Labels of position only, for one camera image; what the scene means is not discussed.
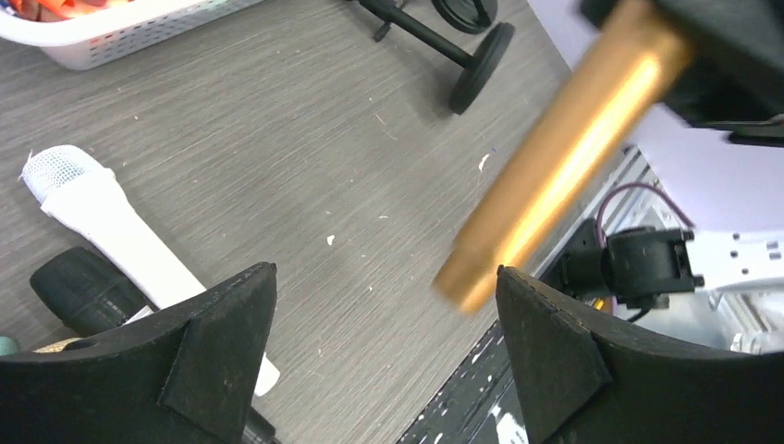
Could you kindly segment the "gold brown microphone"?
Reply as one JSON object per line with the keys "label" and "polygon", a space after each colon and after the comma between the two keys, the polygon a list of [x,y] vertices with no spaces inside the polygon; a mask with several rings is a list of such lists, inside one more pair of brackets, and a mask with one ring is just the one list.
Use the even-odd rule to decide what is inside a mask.
{"label": "gold brown microphone", "polygon": [[531,258],[692,58],[654,3],[619,2],[459,231],[438,292],[464,313],[480,310],[497,268]]}

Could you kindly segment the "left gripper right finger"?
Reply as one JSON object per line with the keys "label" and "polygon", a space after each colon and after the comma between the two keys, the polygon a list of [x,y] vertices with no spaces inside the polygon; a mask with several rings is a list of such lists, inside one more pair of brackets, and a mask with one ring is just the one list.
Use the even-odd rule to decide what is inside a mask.
{"label": "left gripper right finger", "polygon": [[674,339],[497,271],[496,305],[532,443],[779,443],[783,356]]}

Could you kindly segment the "black round-base mic stand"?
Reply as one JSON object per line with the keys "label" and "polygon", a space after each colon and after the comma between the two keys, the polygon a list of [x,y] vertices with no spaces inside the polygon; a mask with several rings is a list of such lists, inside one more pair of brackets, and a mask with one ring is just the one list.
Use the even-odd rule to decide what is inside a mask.
{"label": "black round-base mic stand", "polygon": [[462,115],[474,102],[500,63],[515,32],[507,22],[499,22],[484,37],[472,55],[404,12],[392,1],[364,1],[359,4],[386,23],[397,25],[418,40],[463,68],[449,96],[449,109]]}

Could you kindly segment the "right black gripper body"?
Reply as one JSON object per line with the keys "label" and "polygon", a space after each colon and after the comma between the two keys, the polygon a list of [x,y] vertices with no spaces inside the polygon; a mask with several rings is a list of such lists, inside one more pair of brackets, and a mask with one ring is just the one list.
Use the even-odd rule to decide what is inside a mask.
{"label": "right black gripper body", "polygon": [[691,127],[736,144],[783,144],[783,4],[657,1],[696,58],[663,102]]}

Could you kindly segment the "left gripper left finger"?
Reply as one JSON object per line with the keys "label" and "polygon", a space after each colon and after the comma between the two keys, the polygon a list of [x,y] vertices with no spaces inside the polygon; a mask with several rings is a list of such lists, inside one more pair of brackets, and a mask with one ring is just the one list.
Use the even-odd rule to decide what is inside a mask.
{"label": "left gripper left finger", "polygon": [[1,360],[5,443],[238,443],[276,309],[276,266],[60,352]]}

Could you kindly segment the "green microphone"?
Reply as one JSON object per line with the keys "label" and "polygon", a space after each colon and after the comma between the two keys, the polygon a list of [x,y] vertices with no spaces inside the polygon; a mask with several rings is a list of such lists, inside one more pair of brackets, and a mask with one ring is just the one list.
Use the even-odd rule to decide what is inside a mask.
{"label": "green microphone", "polygon": [[18,342],[7,336],[0,337],[0,356],[7,356],[20,351]]}

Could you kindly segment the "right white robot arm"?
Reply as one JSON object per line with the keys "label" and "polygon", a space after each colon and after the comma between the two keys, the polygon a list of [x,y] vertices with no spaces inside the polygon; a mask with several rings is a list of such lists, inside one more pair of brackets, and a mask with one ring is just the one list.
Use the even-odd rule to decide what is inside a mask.
{"label": "right white robot arm", "polygon": [[[724,132],[730,143],[781,146],[782,3],[654,1],[652,9],[695,50],[664,105],[692,128]],[[648,311],[671,293],[775,286],[783,279],[782,248],[781,237],[691,224],[607,235],[595,217],[580,225],[543,281],[580,301],[613,297]]]}

